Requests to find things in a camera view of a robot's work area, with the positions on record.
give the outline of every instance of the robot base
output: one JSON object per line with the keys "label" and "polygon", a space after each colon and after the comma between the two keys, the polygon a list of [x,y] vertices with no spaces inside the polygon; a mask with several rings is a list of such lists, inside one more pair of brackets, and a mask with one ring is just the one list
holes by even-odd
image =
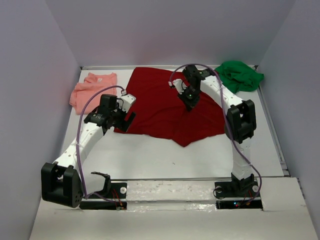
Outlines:
{"label": "robot base", "polygon": [[[120,202],[117,201],[117,197],[115,196],[115,192],[119,199],[122,199],[121,205]],[[125,201],[127,197],[127,183],[126,182],[111,182],[110,188],[108,187],[108,191],[100,191],[98,192],[101,196],[106,199],[110,199],[111,201],[117,202],[109,202],[103,199],[100,199],[96,195],[91,195],[88,200],[83,200],[80,203],[79,208],[82,210],[125,210],[127,209],[127,202]]]}
{"label": "robot base", "polygon": [[224,198],[250,198],[250,196],[256,195],[259,188],[253,174],[242,180],[238,180],[231,174],[231,181],[217,181],[214,186],[213,194],[220,200]]}

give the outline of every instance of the wire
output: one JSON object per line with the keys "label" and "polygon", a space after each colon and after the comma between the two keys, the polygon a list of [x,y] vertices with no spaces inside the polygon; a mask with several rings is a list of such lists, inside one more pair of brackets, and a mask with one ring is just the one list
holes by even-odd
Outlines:
{"label": "wire", "polygon": [[116,197],[118,198],[118,201],[119,201],[119,203],[120,203],[120,206],[122,207],[123,205],[122,205],[122,202],[121,202],[121,200],[120,200],[120,198],[119,198],[119,196],[118,196],[117,191],[116,191],[115,189],[113,189],[113,191],[114,191]]}
{"label": "wire", "polygon": [[224,118],[224,122],[225,122],[225,126],[226,126],[226,129],[228,131],[228,135],[230,136],[230,140],[235,148],[235,150],[240,154],[240,156],[246,161],[246,163],[252,167],[252,169],[256,172],[256,174],[258,175],[258,178],[260,180],[260,183],[259,183],[259,188],[258,188],[258,191],[255,193],[254,197],[252,197],[250,200],[248,200],[245,204],[248,204],[250,202],[252,202],[260,193],[260,190],[261,190],[261,186],[262,186],[262,177],[261,177],[261,174],[260,172],[252,165],[252,163],[250,162],[250,160],[245,156],[243,155],[243,153],[239,150],[239,148],[237,147],[236,145],[236,142],[233,138],[233,134],[231,132],[231,127],[230,127],[230,123],[229,121],[227,120],[227,115],[226,115],[226,111],[225,111],[225,102],[224,102],[224,91],[223,91],[223,84],[222,84],[222,81],[220,79],[220,76],[219,74],[212,68],[212,67],[209,67],[205,64],[201,64],[201,63],[189,63],[189,64],[184,64],[184,65],[181,65],[179,66],[178,68],[176,68],[170,78],[169,78],[169,82],[172,83],[172,80],[173,80],[173,77],[175,75],[175,73],[181,69],[181,68],[184,68],[184,67],[187,67],[187,66],[190,66],[190,65],[197,65],[197,66],[201,66],[201,67],[204,67],[206,69],[209,69],[215,76],[216,76],[216,79],[218,80],[219,82],[219,86],[220,86],[220,96],[221,96],[221,108],[222,108],[222,112],[223,112],[223,118]]}
{"label": "wire", "polygon": [[81,111],[80,117],[79,117],[78,129],[77,129],[76,138],[75,138],[75,141],[76,141],[75,151],[76,151],[76,161],[77,161],[78,167],[79,167],[79,173],[80,173],[80,178],[81,178],[81,182],[82,182],[82,187],[83,187],[83,192],[84,192],[84,198],[85,198],[85,199],[88,199],[88,198],[93,194],[93,195],[96,195],[97,197],[99,197],[99,198],[101,198],[101,199],[103,199],[103,200],[112,202],[112,201],[108,200],[107,198],[99,195],[99,194],[96,193],[96,192],[93,192],[93,193],[90,193],[90,194],[87,193],[85,176],[84,176],[84,172],[83,172],[83,170],[82,170],[82,165],[81,165],[81,160],[80,160],[79,139],[80,139],[80,131],[81,131],[82,118],[83,118],[83,116],[84,116],[84,114],[85,114],[85,110],[86,110],[87,106],[88,106],[89,103],[90,103],[96,96],[98,96],[100,93],[102,93],[102,92],[104,92],[104,91],[106,91],[106,90],[109,90],[109,89],[113,89],[113,88],[120,88],[121,91],[124,91],[124,90],[125,90],[122,86],[114,85],[114,86],[106,87],[106,88],[104,88],[104,89],[96,92],[96,93],[86,102],[86,104],[84,105],[84,107],[83,107],[83,109],[82,109],[82,111]]}
{"label": "wire", "polygon": [[105,198],[105,197],[101,196],[99,193],[93,192],[93,193],[89,194],[88,197],[90,197],[91,195],[96,195],[98,198],[100,198],[102,200],[105,200],[105,201],[110,202],[110,203],[115,203],[115,201],[112,201],[112,200],[110,200],[108,198]]}
{"label": "wire", "polygon": [[117,201],[116,201],[115,194],[114,194],[113,191],[111,191],[111,193],[112,193],[112,196],[113,196],[113,200],[114,200],[115,207],[117,207]]}
{"label": "wire", "polygon": [[242,206],[242,203],[246,200],[246,197],[247,197],[247,195],[245,194],[243,200],[239,204],[239,208]]}

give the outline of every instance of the red wire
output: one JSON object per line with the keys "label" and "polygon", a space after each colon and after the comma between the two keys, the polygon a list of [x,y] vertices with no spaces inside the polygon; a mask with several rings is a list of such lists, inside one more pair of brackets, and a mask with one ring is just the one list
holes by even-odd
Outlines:
{"label": "red wire", "polygon": [[115,203],[115,207],[117,207],[117,201],[116,201],[116,197],[115,197],[115,194],[111,191],[112,193],[112,196],[113,196],[113,200],[114,200],[114,203]]}
{"label": "red wire", "polygon": [[117,191],[116,191],[115,189],[113,189],[113,191],[114,191],[116,197],[118,198],[120,205],[122,206],[122,202],[121,202],[121,200],[120,200],[120,198],[119,198],[119,196],[118,196]]}
{"label": "red wire", "polygon": [[247,197],[247,195],[245,194],[244,195],[244,199],[240,202],[240,204],[239,204],[239,208],[240,208],[240,206],[242,205],[242,203],[246,200],[246,197]]}

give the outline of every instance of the green cloth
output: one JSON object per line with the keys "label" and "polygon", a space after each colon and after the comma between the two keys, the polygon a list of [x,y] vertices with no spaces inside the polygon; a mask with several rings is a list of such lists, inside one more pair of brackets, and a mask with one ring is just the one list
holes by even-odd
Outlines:
{"label": "green cloth", "polygon": [[225,85],[234,94],[238,91],[252,92],[265,78],[241,61],[225,61],[215,69]]}

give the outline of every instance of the black bracket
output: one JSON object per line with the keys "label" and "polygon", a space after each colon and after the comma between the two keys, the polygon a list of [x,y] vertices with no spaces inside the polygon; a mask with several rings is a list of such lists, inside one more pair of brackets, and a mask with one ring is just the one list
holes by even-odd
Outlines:
{"label": "black bracket", "polygon": [[94,123],[102,127],[103,134],[106,134],[107,130],[111,127],[126,132],[136,117],[136,114],[132,112],[126,120],[127,113],[119,109],[117,99],[115,95],[102,94],[99,106],[87,115],[84,123]]}
{"label": "black bracket", "polygon": [[190,112],[199,102],[201,81],[210,75],[208,70],[198,70],[195,65],[186,66],[182,71],[184,78],[187,80],[187,86],[182,94],[178,97],[184,103],[188,112]]}
{"label": "black bracket", "polygon": [[41,169],[41,190],[43,200],[71,208],[77,207],[84,195],[78,172],[54,163],[45,163]]}
{"label": "black bracket", "polygon": [[216,181],[214,186],[213,195],[217,199],[249,197],[249,192],[255,195],[258,189],[258,183],[255,181],[253,174],[245,179],[238,180],[231,173],[231,181]]}
{"label": "black bracket", "polygon": [[[113,194],[115,191],[120,199],[126,199],[127,192],[121,193],[120,189],[127,189],[127,186],[128,184],[126,182],[110,182],[108,190],[103,189],[102,191],[98,191],[97,193],[106,199],[113,199],[114,197],[116,197],[116,195]],[[99,199],[99,197],[96,195],[91,195],[89,199]]]}
{"label": "black bracket", "polygon": [[[254,136],[257,122],[256,109],[253,101],[247,100],[237,106],[232,105],[226,113],[226,118],[231,128],[233,140],[239,144],[241,144],[243,140]],[[226,126],[224,126],[224,132],[230,139]]]}

